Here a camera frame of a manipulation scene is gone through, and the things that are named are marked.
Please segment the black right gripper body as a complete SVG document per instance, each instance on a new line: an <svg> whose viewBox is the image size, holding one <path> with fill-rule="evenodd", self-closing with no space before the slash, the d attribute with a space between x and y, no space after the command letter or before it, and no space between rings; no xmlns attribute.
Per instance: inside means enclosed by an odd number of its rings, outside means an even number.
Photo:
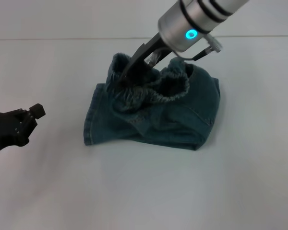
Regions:
<svg viewBox="0 0 288 230"><path fill-rule="evenodd" d="M159 33L146 44L142 44L131 59L131 71L149 71L171 53L171 49L164 43Z"/></svg>

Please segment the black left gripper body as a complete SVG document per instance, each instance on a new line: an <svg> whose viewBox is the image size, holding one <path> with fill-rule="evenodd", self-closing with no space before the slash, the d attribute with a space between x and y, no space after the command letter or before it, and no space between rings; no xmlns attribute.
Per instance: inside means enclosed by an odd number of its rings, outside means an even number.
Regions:
<svg viewBox="0 0 288 230"><path fill-rule="evenodd" d="M0 113L0 151L9 146L27 145L36 126L36 116L31 111L19 109Z"/></svg>

